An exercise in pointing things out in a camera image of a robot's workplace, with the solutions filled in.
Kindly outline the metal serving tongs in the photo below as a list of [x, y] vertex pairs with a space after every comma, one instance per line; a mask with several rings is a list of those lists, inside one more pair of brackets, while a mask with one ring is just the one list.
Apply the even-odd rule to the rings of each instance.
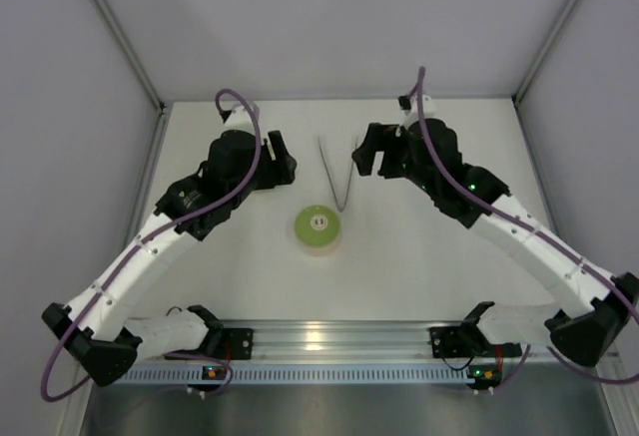
[[337, 153], [334, 145], [329, 144], [323, 134], [317, 136], [316, 143], [333, 205], [342, 214], [349, 203], [353, 179], [354, 162], [351, 153], [358, 147], [359, 138], [357, 135], [351, 136], [348, 151]]

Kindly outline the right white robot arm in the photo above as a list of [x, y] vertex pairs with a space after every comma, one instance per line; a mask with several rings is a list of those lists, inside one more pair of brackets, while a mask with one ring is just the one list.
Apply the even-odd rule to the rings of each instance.
[[439, 119], [408, 127], [372, 123], [351, 157], [362, 176], [406, 179], [445, 216], [492, 242], [552, 296], [540, 305], [478, 303], [456, 329], [480, 355], [497, 345], [547, 346], [568, 361], [592, 368], [628, 323], [625, 303], [638, 301], [638, 279], [613, 275], [589, 263], [534, 218], [489, 170], [464, 161], [457, 135]]

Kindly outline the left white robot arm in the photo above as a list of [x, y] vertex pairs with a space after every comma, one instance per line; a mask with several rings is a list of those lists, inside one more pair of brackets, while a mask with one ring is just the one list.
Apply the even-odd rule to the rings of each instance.
[[50, 304], [43, 321], [101, 387], [146, 359], [173, 352], [218, 355], [224, 326], [203, 306], [151, 318], [132, 312], [172, 263], [227, 221], [251, 192], [292, 184], [296, 168], [278, 131], [262, 142], [250, 132], [223, 132], [198, 169], [167, 188], [112, 265], [71, 301]]

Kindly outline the steel lunch box bowl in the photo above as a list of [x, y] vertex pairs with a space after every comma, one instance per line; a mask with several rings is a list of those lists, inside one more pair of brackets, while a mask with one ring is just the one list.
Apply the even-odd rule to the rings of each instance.
[[340, 231], [315, 230], [308, 228], [295, 231], [296, 247], [299, 251], [310, 256], [328, 256], [333, 253], [341, 242]]

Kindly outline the green round lid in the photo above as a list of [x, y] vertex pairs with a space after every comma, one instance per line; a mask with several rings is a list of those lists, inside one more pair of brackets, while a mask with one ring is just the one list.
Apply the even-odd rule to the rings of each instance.
[[296, 215], [294, 232], [308, 228], [341, 232], [339, 216], [333, 209], [323, 205], [305, 207]]

